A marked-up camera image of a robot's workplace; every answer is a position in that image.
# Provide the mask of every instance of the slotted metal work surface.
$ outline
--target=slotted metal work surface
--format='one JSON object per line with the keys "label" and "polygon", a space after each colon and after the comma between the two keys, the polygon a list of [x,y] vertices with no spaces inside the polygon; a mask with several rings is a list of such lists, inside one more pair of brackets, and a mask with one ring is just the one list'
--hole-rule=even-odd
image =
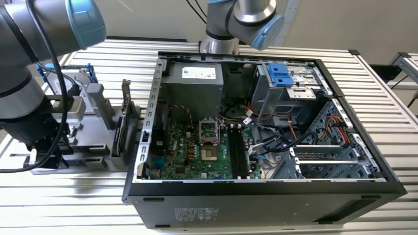
{"label": "slotted metal work surface", "polygon": [[[198,44],[107,40],[67,55],[63,63],[95,66],[114,104],[122,103],[122,80],[131,80],[133,99],[146,107],[158,51],[197,52]],[[126,173],[33,176],[26,172],[0,175],[0,234],[418,234],[417,119],[363,57],[346,50],[273,47],[257,51],[246,46],[241,54],[324,60],[409,194],[345,225],[148,230],[134,207],[121,200]],[[19,143],[7,137],[0,166],[22,166],[23,154]]]}

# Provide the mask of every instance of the red wires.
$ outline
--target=red wires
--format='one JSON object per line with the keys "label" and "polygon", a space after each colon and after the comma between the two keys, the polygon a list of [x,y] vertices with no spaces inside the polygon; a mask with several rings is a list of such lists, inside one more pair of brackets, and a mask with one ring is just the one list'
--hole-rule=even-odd
{"label": "red wires", "polygon": [[[250,102],[248,102],[248,109],[252,110]],[[293,132],[294,138],[297,140],[298,138],[297,138],[297,134],[296,134],[294,127],[293,127],[293,116],[290,114],[286,114],[286,115],[273,114],[273,115],[277,117],[288,117],[289,128],[290,128],[290,131]]]}
{"label": "red wires", "polygon": [[184,108],[188,113],[189,113],[189,119],[190,119],[190,128],[194,128],[194,121],[193,121],[193,118],[192,118],[192,113],[190,113],[190,110],[184,106],[184,105],[174,105],[174,106],[170,106],[170,109],[173,108]]}
{"label": "red wires", "polygon": [[[325,131],[322,133],[322,135],[320,136],[320,140],[322,140],[325,138],[325,136],[328,135],[328,131],[329,131],[329,120],[332,120],[334,122],[334,124],[337,123],[344,123],[344,121],[341,120],[340,117],[337,116],[328,116],[328,119],[326,119],[326,127],[325,127]],[[338,126],[337,127],[337,131],[344,139],[344,142],[345,143],[350,143],[350,138],[349,138],[349,135],[344,129],[344,127]]]}

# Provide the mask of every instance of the metal frame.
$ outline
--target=metal frame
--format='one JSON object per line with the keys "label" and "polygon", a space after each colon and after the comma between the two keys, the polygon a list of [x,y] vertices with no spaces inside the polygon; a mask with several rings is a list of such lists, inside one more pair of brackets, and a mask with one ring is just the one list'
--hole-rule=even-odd
{"label": "metal frame", "polygon": [[[340,206],[336,206],[332,202],[329,202],[326,207],[322,207],[325,210],[329,210],[333,206],[338,207],[332,209],[332,212],[325,212],[325,214],[317,215],[317,218],[312,218],[310,216],[314,214],[310,208],[305,209],[306,219],[296,219],[298,223],[304,221],[308,222],[309,219],[313,224],[317,223],[345,223],[360,217],[363,214],[369,212],[371,210],[379,208],[385,203],[391,202],[400,196],[403,196],[407,191],[404,189],[403,184],[400,183],[396,174],[385,161],[385,158],[372,140],[372,137],[368,135],[367,129],[348,103],[345,100],[345,95],[338,87],[338,84],[324,65],[322,60],[320,59],[301,59],[301,58],[281,58],[268,56],[237,56],[237,55],[208,55],[208,54],[196,54],[196,53],[180,53],[180,52],[161,52],[158,64],[156,67],[154,81],[152,87],[150,100],[148,108],[148,117],[145,128],[148,128],[148,133],[143,132],[145,135],[152,135],[156,120],[156,110],[157,110],[157,100],[160,95],[161,81],[162,75],[169,70],[170,64],[176,61],[181,61],[184,63],[190,62],[213,62],[220,63],[254,63],[262,64],[265,62],[269,63],[280,63],[280,62],[309,62],[314,63],[320,68],[321,74],[325,77],[326,82],[330,85],[334,95],[334,98],[338,100],[340,109],[342,109],[349,117],[349,120],[353,123],[353,127],[357,130],[361,141],[368,146],[368,152],[372,153],[375,161],[380,165],[380,169],[383,172],[383,176],[387,178],[387,182],[381,181],[380,183],[375,182],[375,180],[360,181],[346,180],[346,179],[333,179],[329,182],[322,182],[317,179],[301,179],[298,173],[296,176],[290,177],[290,179],[282,180],[143,180],[142,179],[142,169],[145,162],[150,163],[150,144],[152,140],[148,138],[148,141],[142,141],[139,143],[138,156],[135,160],[134,169],[130,169],[127,173],[127,183],[125,188],[123,198],[127,199],[127,203],[134,201],[139,201],[139,204],[135,205],[135,208],[142,214],[142,219],[148,223],[149,228],[160,228],[160,227],[205,227],[205,226],[241,226],[242,224],[248,225],[262,225],[264,221],[260,218],[253,218],[252,220],[242,219],[242,221],[237,221],[233,217],[241,214],[240,211],[236,211],[234,208],[241,206],[244,196],[252,196],[252,200],[260,201],[264,199],[264,196],[269,195],[273,197],[272,199],[277,201],[277,203],[272,204],[270,208],[284,209],[284,215],[289,213],[289,208],[298,208],[301,206],[301,200],[298,197],[305,196],[309,201],[309,204],[313,207],[321,207],[321,201],[324,201],[324,195],[333,194],[334,198],[338,198]],[[289,159],[286,165],[289,170],[285,170],[285,176],[290,173],[292,168],[297,169],[297,172],[301,172],[300,162]],[[348,195],[356,195],[355,198],[348,198]],[[364,198],[373,197],[373,201],[368,201]],[[217,221],[214,220],[214,216],[212,219],[205,221],[193,220],[184,221],[182,217],[174,217],[174,209],[177,208],[212,208],[214,203],[210,201],[217,201],[220,203],[220,218]],[[257,204],[248,204],[246,207],[253,208],[252,211],[257,214],[257,209],[254,208]],[[277,219],[276,221],[270,221],[270,225],[278,225],[282,223],[282,219]]]}
{"label": "metal frame", "polygon": [[[418,88],[418,54],[400,52],[391,61],[391,65],[399,66],[411,77],[412,81],[404,81],[397,85],[397,89]],[[393,86],[397,81],[389,82],[389,86]]]}
{"label": "metal frame", "polygon": [[[121,82],[133,80],[133,99],[143,108],[149,104],[152,79],[158,51],[198,51],[198,44],[107,40],[69,55],[67,64],[91,62],[105,84],[106,97],[122,104]],[[241,228],[166,229],[149,231],[134,207],[121,201],[126,173],[70,175],[0,175],[0,231],[7,234],[121,233],[141,234],[333,234],[415,235],[418,230],[418,129],[405,114],[405,106],[395,103],[395,95],[380,78],[368,72],[367,63],[348,50],[272,47],[257,51],[241,46],[242,55],[322,59],[346,96],[357,116],[383,152],[409,194],[356,221],[341,225],[265,226]],[[2,166],[21,161],[17,142],[9,136],[0,144]]]}

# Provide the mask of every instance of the ram slot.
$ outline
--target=ram slot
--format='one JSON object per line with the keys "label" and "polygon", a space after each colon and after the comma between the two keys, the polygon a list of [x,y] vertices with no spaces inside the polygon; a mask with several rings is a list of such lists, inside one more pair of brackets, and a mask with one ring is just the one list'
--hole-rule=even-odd
{"label": "ram slot", "polygon": [[241,177],[242,179],[246,179],[249,176],[249,170],[241,129],[232,128],[229,130],[229,145],[233,178],[238,179]]}

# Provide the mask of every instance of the black wire bundle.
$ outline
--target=black wire bundle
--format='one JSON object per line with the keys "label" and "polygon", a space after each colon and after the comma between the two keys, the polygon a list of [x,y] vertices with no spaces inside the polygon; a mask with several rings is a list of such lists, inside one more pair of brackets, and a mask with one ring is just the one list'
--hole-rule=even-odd
{"label": "black wire bundle", "polygon": [[281,153],[281,152],[286,152],[289,151],[289,149],[301,144],[302,141],[309,137],[309,136],[313,136],[313,139],[314,139],[314,143],[313,144],[317,144],[318,143],[318,134],[313,131],[308,131],[304,136],[301,136],[301,138],[298,138],[294,142],[292,142],[289,145],[286,145],[285,147],[282,148],[269,148],[268,151],[265,153],[261,153],[261,154],[257,154],[256,156],[261,156],[261,155],[265,155],[268,153]]}
{"label": "black wire bundle", "polygon": [[[51,72],[51,73],[55,73],[58,74],[58,72],[55,70],[51,70],[50,68],[47,68],[42,63],[38,63],[37,65],[39,65],[42,67],[43,70]],[[77,84],[75,80],[73,79],[73,77],[70,77],[66,73],[63,73],[63,76],[66,79],[69,79],[69,81],[73,83],[73,84]]]}
{"label": "black wire bundle", "polygon": [[[186,0],[186,2],[188,2],[188,4],[189,4],[189,6],[192,7],[192,9],[194,10],[194,12],[197,13],[197,15],[200,16],[200,18],[201,18],[201,20],[204,21],[204,23],[208,23],[206,20],[204,19],[204,17],[201,16],[198,10],[196,9],[196,7],[193,6],[193,4],[190,3],[190,1]],[[200,3],[198,3],[198,0],[196,0],[196,2],[197,2],[197,5],[198,5],[198,7],[200,7],[200,9],[201,9],[201,11],[202,11],[205,17],[208,18],[209,16],[205,14],[204,9],[202,9],[202,7],[201,7],[201,5],[200,5]]]}

